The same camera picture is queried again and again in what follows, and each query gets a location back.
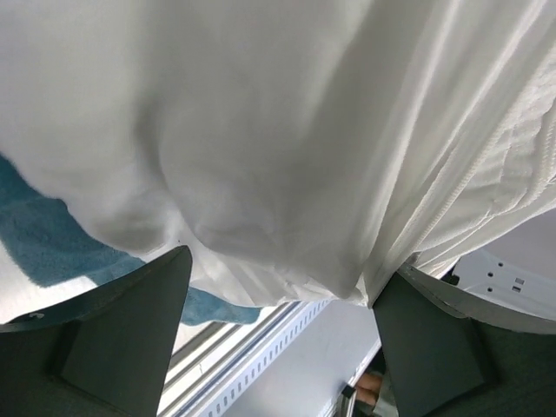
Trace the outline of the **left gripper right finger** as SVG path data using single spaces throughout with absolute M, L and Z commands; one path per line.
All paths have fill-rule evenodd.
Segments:
M 401 416 L 553 416 L 555 322 L 402 265 L 373 305 Z

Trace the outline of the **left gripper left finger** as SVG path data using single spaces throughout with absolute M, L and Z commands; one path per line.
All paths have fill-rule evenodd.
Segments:
M 154 416 L 189 288 L 181 246 L 1 326 L 3 416 Z

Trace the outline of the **blue patterned pillowcase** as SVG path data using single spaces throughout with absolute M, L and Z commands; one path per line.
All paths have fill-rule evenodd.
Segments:
M 86 277 L 97 286 L 144 264 L 90 237 L 66 205 L 35 191 L 1 161 L 1 316 L 46 301 L 47 288 Z

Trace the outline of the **white pillow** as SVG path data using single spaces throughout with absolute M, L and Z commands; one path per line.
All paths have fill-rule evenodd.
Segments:
M 1 154 L 236 305 L 374 301 L 555 206 L 552 1 L 4 1 Z

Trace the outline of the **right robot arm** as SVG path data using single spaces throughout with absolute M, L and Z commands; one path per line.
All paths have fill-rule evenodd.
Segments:
M 462 256 L 442 278 L 522 313 L 555 318 L 555 211 L 538 215 Z

